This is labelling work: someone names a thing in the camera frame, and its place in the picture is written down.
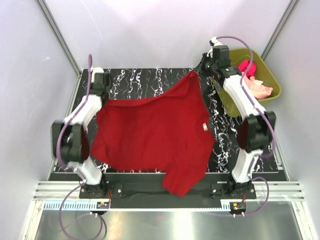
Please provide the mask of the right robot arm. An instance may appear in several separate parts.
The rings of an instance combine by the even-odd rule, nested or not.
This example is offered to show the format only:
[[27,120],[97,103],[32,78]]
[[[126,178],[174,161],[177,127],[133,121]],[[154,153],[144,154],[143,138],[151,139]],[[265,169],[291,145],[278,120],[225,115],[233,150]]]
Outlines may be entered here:
[[267,111],[254,97],[245,83],[245,77],[253,65],[253,52],[250,50],[250,61],[244,71],[232,66],[230,49],[220,42],[221,37],[212,37],[209,41],[211,50],[202,55],[198,73],[211,77],[231,97],[239,110],[242,124],[238,132],[237,144],[239,154],[235,167],[226,184],[220,189],[213,189],[213,197],[243,198],[253,191],[253,170],[257,160],[269,157],[264,148],[275,144],[276,115]]

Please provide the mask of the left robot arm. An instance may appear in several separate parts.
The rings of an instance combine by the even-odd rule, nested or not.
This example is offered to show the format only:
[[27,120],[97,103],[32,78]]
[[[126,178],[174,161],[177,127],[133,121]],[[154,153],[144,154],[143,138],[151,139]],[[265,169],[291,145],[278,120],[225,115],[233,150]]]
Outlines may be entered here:
[[88,71],[86,95],[74,111],[51,125],[52,151],[58,165],[73,170],[84,182],[82,189],[97,198],[108,193],[106,178],[90,157],[86,129],[109,100],[112,78],[101,67]]

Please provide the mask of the red t-shirt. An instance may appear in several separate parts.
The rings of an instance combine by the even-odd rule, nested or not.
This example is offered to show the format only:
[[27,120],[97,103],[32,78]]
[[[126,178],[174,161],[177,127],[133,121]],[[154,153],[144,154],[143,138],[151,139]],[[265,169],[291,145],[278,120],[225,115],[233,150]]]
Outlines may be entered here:
[[198,74],[165,93],[110,100],[96,115],[91,155],[118,172],[160,171],[162,187],[183,197],[207,172],[215,138]]

